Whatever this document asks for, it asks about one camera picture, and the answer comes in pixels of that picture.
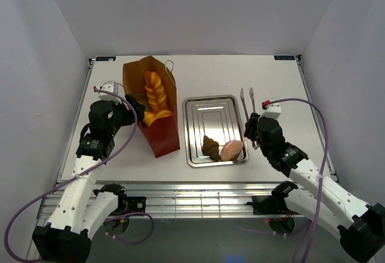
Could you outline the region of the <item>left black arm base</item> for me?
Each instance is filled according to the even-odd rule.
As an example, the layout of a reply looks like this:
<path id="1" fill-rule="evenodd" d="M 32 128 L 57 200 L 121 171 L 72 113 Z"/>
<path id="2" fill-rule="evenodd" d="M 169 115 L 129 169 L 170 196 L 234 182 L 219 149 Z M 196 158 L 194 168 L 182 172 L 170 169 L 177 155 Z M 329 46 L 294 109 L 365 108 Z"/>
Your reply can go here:
<path id="1" fill-rule="evenodd" d="M 119 198 L 118 208 L 115 213 L 117 215 L 128 214 L 132 212 L 145 212 L 147 198 L 143 196 L 123 196 Z"/>

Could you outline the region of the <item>steel serving tongs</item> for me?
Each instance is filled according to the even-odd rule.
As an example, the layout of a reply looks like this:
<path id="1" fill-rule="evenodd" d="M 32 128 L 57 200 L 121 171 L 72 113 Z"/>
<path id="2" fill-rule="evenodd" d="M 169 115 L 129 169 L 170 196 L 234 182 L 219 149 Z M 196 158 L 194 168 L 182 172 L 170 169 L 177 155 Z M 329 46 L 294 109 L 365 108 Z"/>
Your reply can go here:
<path id="1" fill-rule="evenodd" d="M 243 110 L 244 110 L 245 120 L 247 122 L 250 118 L 250 110 L 249 110 L 249 107 L 247 105 L 247 101 L 246 101 L 246 97 L 245 97 L 245 90 L 243 87 L 241 87 L 241 89 L 240 89 L 239 96 L 240 96 L 240 100 L 241 100 L 241 105 L 242 105 Z M 251 141 L 251 145 L 252 145 L 254 150 L 258 149 L 257 143 L 255 141 Z"/>

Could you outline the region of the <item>long twisted glazed bread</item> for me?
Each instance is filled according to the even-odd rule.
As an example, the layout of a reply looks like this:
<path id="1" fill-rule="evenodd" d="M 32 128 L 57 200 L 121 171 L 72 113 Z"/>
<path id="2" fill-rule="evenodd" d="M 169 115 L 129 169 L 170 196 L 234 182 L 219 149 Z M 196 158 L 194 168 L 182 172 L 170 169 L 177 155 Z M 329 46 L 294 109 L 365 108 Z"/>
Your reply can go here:
<path id="1" fill-rule="evenodd" d="M 144 74 L 146 96 L 153 112 L 168 110 L 168 99 L 161 77 L 156 72 Z"/>

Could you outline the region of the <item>striped orange croissant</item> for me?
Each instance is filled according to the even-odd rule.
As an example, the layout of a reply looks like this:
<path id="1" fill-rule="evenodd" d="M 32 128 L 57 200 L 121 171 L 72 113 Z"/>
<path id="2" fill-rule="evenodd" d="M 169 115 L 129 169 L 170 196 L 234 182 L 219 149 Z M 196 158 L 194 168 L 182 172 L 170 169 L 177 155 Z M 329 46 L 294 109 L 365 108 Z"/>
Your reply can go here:
<path id="1" fill-rule="evenodd" d="M 159 119 L 164 118 L 164 117 L 168 117 L 168 116 L 172 116 L 172 115 L 173 115 L 173 112 L 170 110 L 161 110 L 161 111 L 156 113 L 156 117 Z"/>

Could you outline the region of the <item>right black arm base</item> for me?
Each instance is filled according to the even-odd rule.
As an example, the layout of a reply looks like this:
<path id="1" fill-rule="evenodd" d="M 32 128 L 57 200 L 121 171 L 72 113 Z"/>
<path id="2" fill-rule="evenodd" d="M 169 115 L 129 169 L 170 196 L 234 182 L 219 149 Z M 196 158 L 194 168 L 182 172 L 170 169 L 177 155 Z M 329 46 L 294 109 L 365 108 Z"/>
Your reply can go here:
<path id="1" fill-rule="evenodd" d="M 285 201 L 273 195 L 267 197 L 252 196 L 251 201 L 247 202 L 246 205 L 253 208 L 254 215 L 277 215 L 289 211 Z"/>

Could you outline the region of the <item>brown red paper bag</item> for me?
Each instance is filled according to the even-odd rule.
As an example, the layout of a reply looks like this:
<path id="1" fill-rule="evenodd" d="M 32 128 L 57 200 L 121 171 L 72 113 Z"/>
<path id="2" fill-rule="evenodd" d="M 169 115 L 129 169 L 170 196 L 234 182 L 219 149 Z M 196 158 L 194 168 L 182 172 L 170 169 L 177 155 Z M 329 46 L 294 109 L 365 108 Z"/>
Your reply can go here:
<path id="1" fill-rule="evenodd" d="M 168 110 L 173 112 L 172 116 L 157 118 L 150 126 L 144 122 L 138 123 L 138 127 L 149 143 L 154 156 L 159 158 L 180 149 L 177 124 L 177 87 L 172 70 L 153 56 L 124 64 L 123 86 L 125 93 L 132 94 L 136 101 L 146 107 L 146 111 L 156 115 L 148 103 L 144 89 L 146 71 L 156 72 L 161 77 L 167 94 Z"/>

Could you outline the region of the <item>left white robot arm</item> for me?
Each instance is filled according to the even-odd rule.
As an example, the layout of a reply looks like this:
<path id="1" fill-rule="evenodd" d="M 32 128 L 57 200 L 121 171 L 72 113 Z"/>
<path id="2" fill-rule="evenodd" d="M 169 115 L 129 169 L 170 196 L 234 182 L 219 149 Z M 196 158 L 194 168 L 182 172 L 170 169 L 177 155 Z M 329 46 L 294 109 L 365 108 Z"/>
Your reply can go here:
<path id="1" fill-rule="evenodd" d="M 119 184 L 95 189 L 95 183 L 112 158 L 114 138 L 123 126 L 144 119 L 146 107 L 131 94 L 121 100 L 95 101 L 90 106 L 89 122 L 82 128 L 75 164 L 69 184 L 55 211 L 44 226 L 37 226 L 32 240 L 42 260 L 50 262 L 85 262 L 91 240 L 110 215 L 128 210 L 127 196 Z"/>

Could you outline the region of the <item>pale curved croissant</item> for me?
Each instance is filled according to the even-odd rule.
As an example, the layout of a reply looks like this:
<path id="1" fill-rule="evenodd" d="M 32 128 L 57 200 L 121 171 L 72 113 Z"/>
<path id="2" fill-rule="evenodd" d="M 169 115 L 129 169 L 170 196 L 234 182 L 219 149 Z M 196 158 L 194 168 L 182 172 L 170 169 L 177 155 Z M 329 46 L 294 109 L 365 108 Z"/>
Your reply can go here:
<path id="1" fill-rule="evenodd" d="M 147 126 L 150 126 L 156 119 L 157 119 L 157 116 L 155 114 L 151 113 L 150 111 L 144 112 L 143 122 Z"/>

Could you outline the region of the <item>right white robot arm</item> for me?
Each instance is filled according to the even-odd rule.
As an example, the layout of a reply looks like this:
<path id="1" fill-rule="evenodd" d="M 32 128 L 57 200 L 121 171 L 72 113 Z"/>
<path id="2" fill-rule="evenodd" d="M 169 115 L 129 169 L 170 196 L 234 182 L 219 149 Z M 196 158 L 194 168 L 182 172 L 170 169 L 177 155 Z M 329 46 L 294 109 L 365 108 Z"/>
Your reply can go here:
<path id="1" fill-rule="evenodd" d="M 314 194 L 340 220 L 340 243 L 353 259 L 368 262 L 384 247 L 383 205 L 370 205 L 323 177 L 302 150 L 285 140 L 276 119 L 253 113 L 245 127 L 245 137 L 257 142 L 274 169 Z"/>

